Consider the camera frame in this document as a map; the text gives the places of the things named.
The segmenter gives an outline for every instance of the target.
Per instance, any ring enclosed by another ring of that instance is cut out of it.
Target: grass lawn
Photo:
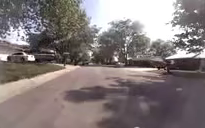
[[[0,63],[0,84],[61,69],[63,67],[52,64]]]

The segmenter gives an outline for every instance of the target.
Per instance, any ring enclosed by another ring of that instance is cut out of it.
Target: asphalt road
[[[83,67],[1,103],[0,128],[205,128],[193,124],[200,115],[190,107],[198,103],[188,102],[186,82],[194,83],[132,69]]]

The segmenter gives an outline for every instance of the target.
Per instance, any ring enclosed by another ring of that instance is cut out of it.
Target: bright sky
[[[130,18],[144,25],[144,31],[152,40],[172,39],[174,32],[166,23],[172,19],[174,0],[85,0],[91,24],[108,28],[112,20]]]

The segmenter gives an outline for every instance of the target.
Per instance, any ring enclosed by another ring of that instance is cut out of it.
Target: tree canopy
[[[100,57],[111,61],[114,56],[126,62],[128,57],[143,53],[150,39],[143,33],[143,26],[130,19],[112,21],[110,28],[99,36]]]
[[[157,39],[152,42],[150,46],[150,53],[153,56],[160,56],[160,57],[168,57],[172,54],[174,54],[175,48],[173,46],[173,43],[171,41],[163,41],[161,39]]]
[[[99,29],[90,26],[82,0],[0,0],[0,37],[22,29],[31,47],[53,48],[73,60],[84,55]]]
[[[205,0],[176,0],[173,27],[181,29],[175,46],[189,52],[205,49]]]

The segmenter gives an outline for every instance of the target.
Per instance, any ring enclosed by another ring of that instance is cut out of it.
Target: curb
[[[67,66],[67,68],[63,70],[49,72],[49,73],[42,74],[42,75],[30,78],[30,79],[22,79],[22,80],[18,80],[15,82],[9,82],[6,84],[2,84],[0,85],[0,103],[16,95],[22,94],[38,86],[41,86],[44,83],[47,83],[63,74],[69,73],[78,68],[80,67],[79,66],[75,66],[75,67]]]

